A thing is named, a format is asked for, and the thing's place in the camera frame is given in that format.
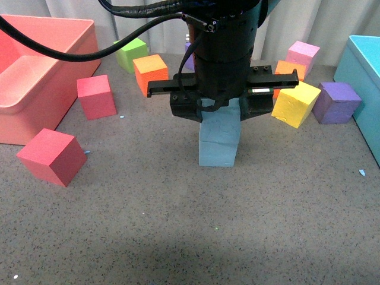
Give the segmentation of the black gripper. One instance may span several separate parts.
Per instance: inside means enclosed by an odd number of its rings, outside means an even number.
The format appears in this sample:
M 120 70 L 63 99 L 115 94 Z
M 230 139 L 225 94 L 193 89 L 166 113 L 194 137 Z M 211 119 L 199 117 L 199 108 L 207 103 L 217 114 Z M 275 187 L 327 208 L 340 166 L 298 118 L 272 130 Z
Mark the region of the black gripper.
M 171 80 L 150 81 L 147 97 L 169 94 L 174 116 L 202 122 L 206 112 L 215 112 L 237 99 L 242 121 L 270 113 L 276 89 L 294 88 L 296 70 L 273 74 L 271 66 L 250 66 L 248 57 L 230 63 L 212 63 L 197 57 L 193 73 L 177 73 Z

